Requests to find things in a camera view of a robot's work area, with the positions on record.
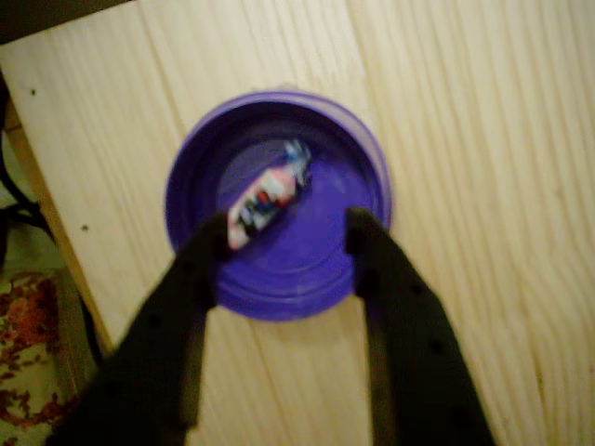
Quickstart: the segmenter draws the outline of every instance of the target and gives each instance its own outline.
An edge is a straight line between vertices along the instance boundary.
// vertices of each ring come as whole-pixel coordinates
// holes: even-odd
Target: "wood grain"
[[[588,0],[141,0],[4,46],[0,62],[113,341],[171,259],[162,206],[183,136],[227,98],[306,89],[377,134],[395,238],[442,297],[498,442],[583,445],[594,19]],[[190,442],[370,442],[356,299],[284,324],[218,308],[208,324]]]

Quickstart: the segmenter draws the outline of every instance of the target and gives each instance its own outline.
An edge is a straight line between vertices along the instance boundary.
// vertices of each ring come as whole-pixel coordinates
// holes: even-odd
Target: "purple plastic lid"
[[[284,142],[295,138],[311,149],[311,186],[217,277],[218,303],[250,318],[305,318],[351,293],[348,207],[365,207],[390,226],[390,175],[367,127],[327,98],[263,91],[216,107],[184,141],[165,196],[173,248],[229,208],[264,169],[282,165]]]

